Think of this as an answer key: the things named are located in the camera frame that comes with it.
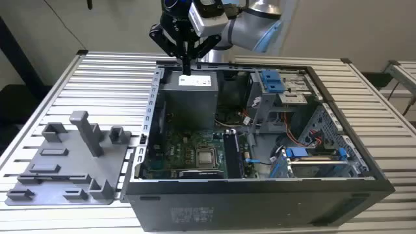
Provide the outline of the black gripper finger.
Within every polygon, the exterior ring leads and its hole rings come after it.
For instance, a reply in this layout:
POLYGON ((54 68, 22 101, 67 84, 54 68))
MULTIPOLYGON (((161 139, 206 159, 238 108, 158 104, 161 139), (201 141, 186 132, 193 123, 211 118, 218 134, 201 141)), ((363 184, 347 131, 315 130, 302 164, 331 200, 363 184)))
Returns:
POLYGON ((154 24, 149 30, 149 37, 157 46, 162 49, 165 54, 175 57, 181 64, 182 74, 186 75, 186 56, 183 44, 175 45, 163 34, 163 29, 159 24, 154 24))
POLYGON ((197 46, 194 46, 198 40, 199 40, 198 36, 193 36, 187 40, 187 45, 186 45, 186 74, 187 75, 190 75, 190 61, 195 59, 201 59, 205 56, 209 50, 219 42, 221 36, 210 35, 206 37, 206 39, 201 43, 198 43, 197 46))

